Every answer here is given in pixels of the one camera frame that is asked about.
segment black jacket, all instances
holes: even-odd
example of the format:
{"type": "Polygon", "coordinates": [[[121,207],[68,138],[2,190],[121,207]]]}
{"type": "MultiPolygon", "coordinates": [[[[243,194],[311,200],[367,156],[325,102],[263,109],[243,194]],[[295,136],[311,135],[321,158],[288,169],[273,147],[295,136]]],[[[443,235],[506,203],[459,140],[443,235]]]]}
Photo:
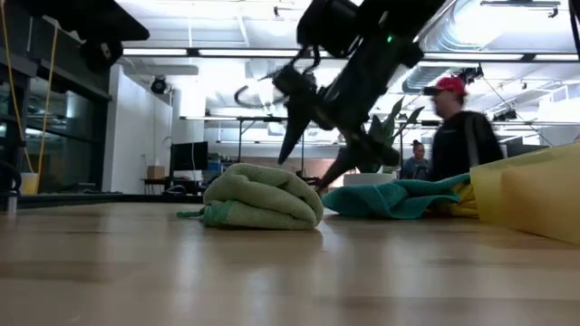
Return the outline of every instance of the black jacket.
{"type": "Polygon", "coordinates": [[[478,164],[486,164],[504,157],[486,116],[477,112],[462,111],[443,122],[435,133],[430,160],[431,181],[469,172],[471,163],[466,129],[470,130],[477,144],[478,164]],[[468,123],[471,123],[472,128],[467,128],[468,123]]]}

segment red cap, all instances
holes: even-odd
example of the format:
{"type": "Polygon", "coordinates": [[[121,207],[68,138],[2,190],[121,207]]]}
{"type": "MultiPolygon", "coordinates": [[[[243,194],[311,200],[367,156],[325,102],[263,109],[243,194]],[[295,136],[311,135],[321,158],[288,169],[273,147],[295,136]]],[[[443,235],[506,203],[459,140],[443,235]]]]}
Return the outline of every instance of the red cap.
{"type": "Polygon", "coordinates": [[[423,94],[437,95],[441,91],[455,91],[461,96],[468,94],[465,90],[465,84],[460,77],[443,77],[437,81],[434,87],[425,87],[423,89],[423,94]]]}

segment person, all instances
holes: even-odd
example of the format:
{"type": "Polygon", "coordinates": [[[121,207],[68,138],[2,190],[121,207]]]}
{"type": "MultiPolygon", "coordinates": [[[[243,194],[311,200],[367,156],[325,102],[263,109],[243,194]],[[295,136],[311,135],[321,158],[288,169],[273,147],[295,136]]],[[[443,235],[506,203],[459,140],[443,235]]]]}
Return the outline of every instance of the person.
{"type": "Polygon", "coordinates": [[[425,147],[417,140],[413,141],[413,157],[407,159],[402,167],[401,178],[427,180],[427,165],[425,147]]]}
{"type": "Polygon", "coordinates": [[[431,181],[467,173],[471,167],[504,157],[486,116],[463,110],[468,93],[460,77],[442,78],[423,93],[432,96],[435,113],[443,119],[433,138],[431,181]]]}

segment wooden tabletop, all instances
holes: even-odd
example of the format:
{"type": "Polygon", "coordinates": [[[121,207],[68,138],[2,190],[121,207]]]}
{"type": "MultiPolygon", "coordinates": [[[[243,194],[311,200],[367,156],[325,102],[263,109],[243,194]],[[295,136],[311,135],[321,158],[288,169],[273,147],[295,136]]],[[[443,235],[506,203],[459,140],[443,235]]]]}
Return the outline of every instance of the wooden tabletop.
{"type": "Polygon", "coordinates": [[[469,219],[225,231],[188,205],[0,218],[0,325],[580,325],[580,247],[469,219]]]}

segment folded towel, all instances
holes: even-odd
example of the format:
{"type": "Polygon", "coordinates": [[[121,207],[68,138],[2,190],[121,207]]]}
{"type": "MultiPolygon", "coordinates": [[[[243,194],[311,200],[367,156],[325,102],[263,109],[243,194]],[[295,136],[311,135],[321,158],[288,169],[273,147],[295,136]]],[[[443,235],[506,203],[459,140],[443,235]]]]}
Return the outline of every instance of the folded towel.
{"type": "Polygon", "coordinates": [[[345,186],[323,197],[323,205],[344,216],[415,219],[432,207],[441,207],[450,215],[453,211],[456,216],[465,216],[473,214],[471,204],[462,207],[469,208],[469,213],[452,204],[461,203],[462,196],[470,201],[473,190],[468,184],[469,174],[464,174],[437,182],[395,180],[379,186],[345,186]]]}
{"type": "Polygon", "coordinates": [[[280,168],[250,164],[229,167],[206,190],[206,206],[197,213],[205,226],[243,226],[305,230],[323,218],[320,197],[296,175],[280,168]]]}

